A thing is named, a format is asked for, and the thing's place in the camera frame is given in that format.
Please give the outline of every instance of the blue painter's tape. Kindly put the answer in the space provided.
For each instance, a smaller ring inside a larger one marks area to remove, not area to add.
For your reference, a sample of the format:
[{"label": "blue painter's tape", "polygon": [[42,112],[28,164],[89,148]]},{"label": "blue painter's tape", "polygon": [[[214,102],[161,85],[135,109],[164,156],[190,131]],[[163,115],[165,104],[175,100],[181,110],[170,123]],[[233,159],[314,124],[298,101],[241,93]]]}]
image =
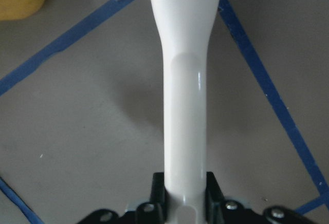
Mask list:
[{"label": "blue painter's tape", "polygon": [[0,80],[0,96],[32,74],[43,62],[95,29],[134,0],[110,0]]},{"label": "blue painter's tape", "polygon": [[299,157],[303,161],[304,166],[311,176],[314,185],[318,189],[320,195],[326,193],[329,190],[327,182],[325,181],[313,155],[309,151],[301,133],[288,112],[287,107],[283,103],[278,91],[269,77],[263,63],[257,55],[251,41],[244,31],[239,19],[236,17],[230,3],[228,0],[220,0],[220,5],[218,8],[224,23],[231,32],[231,35],[243,57],[248,63],[269,103],[272,105],[272,108],[278,116],[282,126],[290,137]]},{"label": "blue painter's tape", "polygon": [[316,199],[300,206],[295,211],[301,215],[306,214],[307,212],[320,207],[321,205],[329,203],[329,192],[322,194],[321,196],[317,197]]},{"label": "blue painter's tape", "polygon": [[0,177],[0,190],[21,210],[31,224],[44,224],[43,221],[21,200],[20,197]]}]

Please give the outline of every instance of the black bracket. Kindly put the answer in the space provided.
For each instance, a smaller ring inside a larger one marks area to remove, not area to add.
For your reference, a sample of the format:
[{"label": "black bracket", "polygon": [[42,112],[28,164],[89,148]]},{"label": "black bracket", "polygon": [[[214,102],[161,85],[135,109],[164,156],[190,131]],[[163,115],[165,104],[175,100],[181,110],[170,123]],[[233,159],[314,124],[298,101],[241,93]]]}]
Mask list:
[{"label": "black bracket", "polygon": [[[241,203],[226,199],[212,172],[207,173],[206,219],[208,224],[315,224],[283,206],[264,210],[263,215],[246,209]],[[163,173],[154,173],[150,201],[123,216],[111,210],[92,212],[78,224],[164,224],[167,218],[167,193]]]}]

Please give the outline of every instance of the white plastic arm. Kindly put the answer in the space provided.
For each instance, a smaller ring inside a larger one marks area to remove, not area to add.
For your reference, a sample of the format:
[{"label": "white plastic arm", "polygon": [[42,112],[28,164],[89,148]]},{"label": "white plastic arm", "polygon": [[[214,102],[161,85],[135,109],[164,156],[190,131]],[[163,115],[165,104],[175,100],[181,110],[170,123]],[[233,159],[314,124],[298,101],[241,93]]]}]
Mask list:
[{"label": "white plastic arm", "polygon": [[191,206],[205,223],[206,58],[219,0],[151,0],[163,51],[168,223]]}]

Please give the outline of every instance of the screw head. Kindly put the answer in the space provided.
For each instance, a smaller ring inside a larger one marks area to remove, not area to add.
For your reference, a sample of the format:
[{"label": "screw head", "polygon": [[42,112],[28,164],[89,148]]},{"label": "screw head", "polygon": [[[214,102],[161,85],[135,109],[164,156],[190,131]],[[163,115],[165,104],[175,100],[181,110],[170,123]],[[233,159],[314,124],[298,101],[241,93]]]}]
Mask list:
[{"label": "screw head", "polygon": [[100,222],[107,222],[112,219],[112,216],[113,214],[111,212],[107,212],[106,214],[103,214],[99,220]]},{"label": "screw head", "polygon": [[284,218],[284,212],[277,208],[271,210],[271,215],[275,218]]},{"label": "screw head", "polygon": [[152,212],[154,210],[154,205],[151,203],[147,203],[143,207],[144,212]]},{"label": "screw head", "polygon": [[237,203],[234,202],[234,201],[228,201],[228,202],[225,204],[225,207],[226,207],[228,210],[236,210],[236,209],[237,209]]}]

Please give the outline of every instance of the gray floor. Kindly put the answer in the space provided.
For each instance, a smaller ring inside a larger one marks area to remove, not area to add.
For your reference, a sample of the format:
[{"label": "gray floor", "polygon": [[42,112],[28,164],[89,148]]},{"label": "gray floor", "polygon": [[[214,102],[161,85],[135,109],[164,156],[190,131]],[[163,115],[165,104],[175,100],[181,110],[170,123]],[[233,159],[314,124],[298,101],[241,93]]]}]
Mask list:
[{"label": "gray floor", "polygon": [[[108,0],[47,0],[0,22],[0,78]],[[329,181],[329,0],[230,0]],[[218,16],[208,61],[208,170],[261,212],[318,197]],[[136,0],[0,97],[0,175],[46,224],[123,213],[163,171],[161,45]],[[328,223],[321,206],[307,214]],[[28,223],[0,194],[0,223]]]}]

